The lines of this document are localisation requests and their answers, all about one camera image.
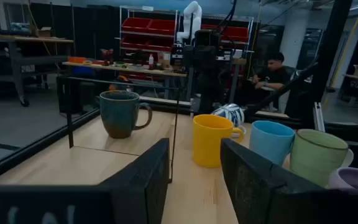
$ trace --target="man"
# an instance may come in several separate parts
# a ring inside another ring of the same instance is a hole
[[[235,103],[239,105],[259,103],[271,94],[271,91],[264,90],[263,86],[278,90],[290,81],[290,76],[287,74],[283,62],[284,55],[280,52],[269,55],[267,58],[267,68],[255,74],[252,82],[248,80],[244,81],[242,90],[236,93]]]

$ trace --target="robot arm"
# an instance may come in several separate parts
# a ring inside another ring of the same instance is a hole
[[[201,16],[203,15],[203,10],[201,9],[201,6],[196,1],[192,1],[183,11],[183,32],[178,32],[177,34],[178,42],[183,43],[183,39],[189,38],[192,14],[194,16],[193,16],[193,27],[191,31],[191,38],[194,38],[195,32],[201,29]]]

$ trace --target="workbench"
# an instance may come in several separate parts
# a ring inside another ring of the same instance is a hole
[[[22,73],[21,66],[23,65],[45,65],[67,61],[70,55],[72,40],[59,38],[45,38],[45,37],[22,37],[13,35],[0,35],[0,42],[5,42],[9,49],[9,57],[11,59],[12,74],[0,74],[0,82],[13,82],[16,87],[17,95],[19,96],[22,106],[28,106],[29,102],[24,96],[23,78],[33,77],[37,75],[45,75],[42,73],[26,72]],[[53,44],[66,44],[66,55],[48,55],[41,57],[23,57],[17,50],[18,42],[41,42]]]
[[[77,66],[77,67],[88,67],[93,69],[106,69],[106,70],[113,70],[118,72],[127,72],[127,73],[143,73],[148,75],[157,75],[164,78],[164,87],[169,88],[169,83],[171,77],[187,77],[187,74],[183,73],[175,73],[167,70],[147,70],[147,69],[133,69],[133,68],[121,68],[115,66],[104,66],[98,64],[91,64],[91,65],[84,65],[82,63],[73,63],[73,62],[63,62],[64,65],[69,66]],[[191,91],[191,82],[188,82],[187,92]],[[165,90],[164,98],[168,99],[169,90]]]
[[[139,111],[137,124],[147,112]],[[251,124],[243,146],[249,146]],[[172,159],[175,114],[153,111],[152,122],[126,139],[112,139],[98,116],[74,132],[74,147],[67,136],[3,175],[0,185],[94,185],[138,158],[161,138],[170,138]],[[207,169],[192,160],[192,117],[178,115],[173,182],[168,185],[162,223],[236,223],[237,218],[223,181],[221,168]]]

